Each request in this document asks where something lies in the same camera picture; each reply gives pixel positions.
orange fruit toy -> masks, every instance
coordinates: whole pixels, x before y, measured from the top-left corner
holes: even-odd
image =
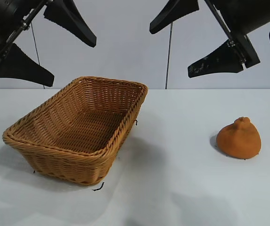
[[[222,128],[216,143],[225,154],[239,159],[256,156],[262,146],[256,127],[247,117],[238,118],[233,124]]]

black mark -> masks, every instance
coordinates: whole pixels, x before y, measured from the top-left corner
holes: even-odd
[[[96,191],[101,190],[101,189],[103,188],[103,185],[104,185],[104,184],[105,184],[105,183],[104,183],[104,182],[102,182],[102,185],[101,185],[101,187],[100,187],[100,188],[97,188],[97,189],[92,189],[92,191],[96,192]]]

woven texture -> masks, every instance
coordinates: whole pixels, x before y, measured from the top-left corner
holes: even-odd
[[[80,77],[3,134],[39,173],[81,185],[99,183],[128,136],[147,87]]]

white wall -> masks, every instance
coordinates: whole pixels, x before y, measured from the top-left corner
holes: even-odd
[[[32,31],[23,32],[16,40],[16,44],[26,53],[32,60],[37,62],[37,55],[33,41]],[[33,82],[17,80],[17,79],[0,79],[0,89],[42,89],[42,85]]]
[[[149,23],[168,0],[75,0],[97,36],[91,48],[70,32],[43,18],[33,21],[40,62],[55,75],[53,88],[79,76],[101,76],[139,81],[150,89],[164,89],[169,26],[151,35]],[[241,73],[218,73],[190,79],[187,67],[208,55],[227,38],[204,1],[200,10],[173,23],[169,89],[270,88],[270,23],[249,34],[261,63]],[[33,60],[36,51],[31,30],[17,44]],[[28,81],[0,79],[0,88],[42,88]]]
[[[261,63],[240,73],[217,73],[190,79],[187,67],[227,40],[204,1],[200,10],[173,23],[169,89],[270,88],[270,23],[248,36]]]
[[[97,36],[97,45],[83,44],[65,29],[43,18],[33,21],[41,65],[55,75],[53,88],[79,76],[139,81],[164,89],[169,28],[149,33],[149,23],[167,0],[74,0]]]

white tabletop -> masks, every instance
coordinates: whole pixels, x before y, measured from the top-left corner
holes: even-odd
[[[150,90],[104,187],[33,174],[2,132],[58,90],[0,90],[0,226],[270,225],[270,90]],[[236,118],[256,125],[249,160],[218,152]]]

